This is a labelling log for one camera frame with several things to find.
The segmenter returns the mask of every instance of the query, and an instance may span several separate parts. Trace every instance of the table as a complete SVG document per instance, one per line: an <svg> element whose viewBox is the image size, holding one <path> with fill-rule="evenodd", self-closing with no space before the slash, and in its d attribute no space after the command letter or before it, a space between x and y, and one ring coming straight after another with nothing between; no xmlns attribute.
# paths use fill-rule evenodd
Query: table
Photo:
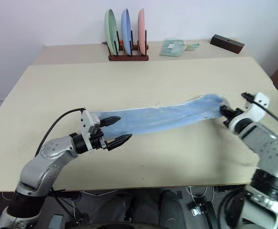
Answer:
<svg viewBox="0 0 278 229"><path fill-rule="evenodd" d="M149 61L179 61L189 59L225 58L250 56L244 47L239 54L211 45L209 40L191 40L187 44L199 43L195 51L186 51L180 57L160 56L162 42L148 42ZM104 63L108 62L108 50L104 44L91 45L54 45L46 46L38 55L33 65L70 64L70 63Z"/></svg>
<svg viewBox="0 0 278 229"><path fill-rule="evenodd" d="M23 166L33 158L46 130L58 116L74 108L104 111L179 104L208 93L221 94L233 108L243 108L245 101L240 94L260 91L269 96L269 108L278 116L278 91L256 61L223 51L235 56L174 58L175 61L153 61L150 57L148 62L104 59L80 64L70 63L61 54L48 64L37 58L0 107L0 191L16 188ZM48 139L79 131L79 117L80 114L70 114L63 118ZM258 157L226 129L223 121L224 118L205 120L136 135L110 152L82 154L62 170L54 188L92 190L250 182ZM278 134L278 123L269 116L261 122Z"/></svg>

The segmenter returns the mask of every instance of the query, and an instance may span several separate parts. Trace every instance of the white wall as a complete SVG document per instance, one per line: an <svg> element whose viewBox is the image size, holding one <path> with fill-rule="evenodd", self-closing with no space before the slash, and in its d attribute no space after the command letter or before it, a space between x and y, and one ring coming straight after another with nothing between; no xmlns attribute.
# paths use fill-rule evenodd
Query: white wall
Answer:
<svg viewBox="0 0 278 229"><path fill-rule="evenodd" d="M278 0L0 0L0 100L43 45L104 41L108 8L118 22L128 8L133 30L145 8L149 41L237 37L269 75L278 67Z"/></svg>

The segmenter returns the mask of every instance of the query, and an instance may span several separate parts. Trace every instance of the blue towel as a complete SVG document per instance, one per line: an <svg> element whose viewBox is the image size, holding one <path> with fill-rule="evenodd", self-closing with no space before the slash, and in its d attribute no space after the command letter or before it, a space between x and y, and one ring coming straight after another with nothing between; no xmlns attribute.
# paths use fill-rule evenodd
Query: blue towel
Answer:
<svg viewBox="0 0 278 229"><path fill-rule="evenodd" d="M221 117L220 105L223 99L207 94L183 104L135 108L128 110L97 112L99 119L118 116L121 119L113 125L103 127L104 138L125 134L141 135L168 130L199 122L204 119Z"/></svg>

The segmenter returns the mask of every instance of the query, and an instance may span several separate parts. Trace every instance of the floor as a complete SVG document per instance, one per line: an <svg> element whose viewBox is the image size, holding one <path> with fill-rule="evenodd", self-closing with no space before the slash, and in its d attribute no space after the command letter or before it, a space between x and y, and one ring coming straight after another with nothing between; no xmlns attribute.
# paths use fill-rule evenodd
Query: floor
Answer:
<svg viewBox="0 0 278 229"><path fill-rule="evenodd" d="M171 190L175 193L178 193L178 196L181 198L180 203L182 205L186 224L188 229L205 229L208 228L208 224L204 215L199 215L194 217L191 213L191 206L193 206L193 200L191 196L186 192L184 187L177 188L144 188L144 189L126 189L118 190L116 192L103 195L100 197L94 197L85 193L82 193L82 198L80 201L76 202L75 206L85 215L86 221L88 217L92 217L99 207L102 206L108 199L117 193L128 192L131 193L138 200L138 205L136 208L136 215L133 219L134 222L146 222L157 224L159 219L158 211L158 199L159 194L163 190ZM205 190L205 187L195 187L192 188L192 193L194 195L201 195ZM94 191L96 194L103 193L104 191ZM225 193L215 192L213 205L215 211L218 208L218 205L223 198ZM209 187L203 200L210 201L213 196L213 189ZM12 193L4 193L4 197L10 199ZM9 204L8 200L5 200L0 193L0 214L2 210L7 207ZM66 206L71 212L73 212L72 207ZM63 214L66 221L69 221L70 218L65 212L59 207L55 200L51 197L47 197L45 204L42 208L42 213L39 219L39 222L36 229L46 229L49 226L51 218L54 214Z"/></svg>

